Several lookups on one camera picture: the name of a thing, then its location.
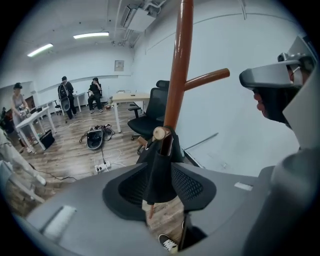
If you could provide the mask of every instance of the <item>gray plastic panel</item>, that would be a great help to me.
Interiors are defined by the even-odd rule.
[[[61,206],[77,209],[59,245],[84,256],[105,255],[167,255],[154,239],[146,224],[119,218],[105,205],[102,190],[115,177],[132,170],[136,165],[98,174],[72,183],[27,217],[37,230]]]

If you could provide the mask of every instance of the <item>white wall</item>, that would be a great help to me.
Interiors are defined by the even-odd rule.
[[[10,55],[1,60],[0,88],[11,86],[18,82],[31,82],[33,78],[32,65],[25,57],[14,57],[14,55]]]
[[[139,91],[149,92],[158,80],[170,79],[177,2],[135,46],[132,77]],[[299,145],[290,129],[256,109],[253,93],[240,85],[239,74],[276,62],[302,30],[271,1],[247,0],[246,20],[237,0],[194,2],[188,79],[222,68],[231,75],[184,94],[176,129],[181,146],[219,133],[188,152],[207,169],[257,176]]]

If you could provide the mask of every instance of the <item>wooden floor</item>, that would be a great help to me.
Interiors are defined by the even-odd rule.
[[[88,107],[82,107],[81,113],[77,108],[78,114],[74,119],[67,120],[67,124],[65,124],[63,115],[52,114],[52,120],[57,130],[57,133],[53,134],[55,142],[52,146],[43,151],[39,145],[36,145],[34,146],[35,154],[27,153],[26,150],[21,153],[29,163],[38,171],[41,171],[41,175],[48,182],[45,187],[33,182],[36,185],[36,193],[46,200],[60,189],[68,186],[69,183],[75,182],[76,179],[79,180],[96,175],[95,164],[103,163],[101,150],[93,151],[88,149],[86,139],[79,143],[81,136],[93,125],[111,124],[112,129],[115,131],[112,139],[106,141],[103,145],[103,155],[106,161],[125,166],[134,165],[139,157],[137,155],[139,144],[136,140],[131,140],[133,131],[128,127],[127,122],[129,119],[134,118],[134,113],[128,111],[129,107],[128,103],[122,103],[118,106],[119,119],[122,121],[120,123],[121,133],[117,131],[113,109],[104,110],[102,113],[96,110],[95,113],[90,114]],[[47,117],[41,123],[45,130],[50,129]],[[38,132],[41,131],[39,125],[36,124],[35,128]],[[12,134],[10,138],[13,140],[17,150],[20,150],[21,146],[18,143],[17,136]],[[121,168],[122,166],[118,164],[112,164],[110,170],[114,171]],[[17,170],[17,173],[29,181],[31,180],[28,174],[19,170]],[[22,217],[28,215],[39,204],[31,201],[28,196],[11,184],[8,184],[7,194],[12,210]],[[143,209],[149,214],[150,208],[143,207]],[[181,237],[181,223],[183,221],[183,205],[179,198],[176,197],[168,203],[156,204],[153,211],[154,217],[151,221],[148,220],[152,235],[156,238],[159,234],[165,233],[178,243]]]

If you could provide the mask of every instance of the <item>mesh chair back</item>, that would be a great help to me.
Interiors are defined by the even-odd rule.
[[[154,120],[163,117],[166,113],[167,98],[167,88],[152,88],[146,116]]]

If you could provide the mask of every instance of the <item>wooden pole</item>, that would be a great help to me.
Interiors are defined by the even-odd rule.
[[[213,71],[208,74],[204,74],[198,76],[194,79],[191,79],[185,83],[184,91],[188,91],[190,89],[196,88],[198,86],[205,85],[207,83],[211,83],[213,81],[217,81],[223,78],[228,78],[230,76],[230,71],[227,68],[223,68],[217,71]]]
[[[194,19],[193,12],[194,1],[181,0],[176,24],[170,87],[164,118],[164,125],[170,126],[174,130],[177,126],[182,100],[184,98],[189,69]],[[163,140],[160,153],[165,156],[168,155],[171,144],[172,136],[170,135]]]

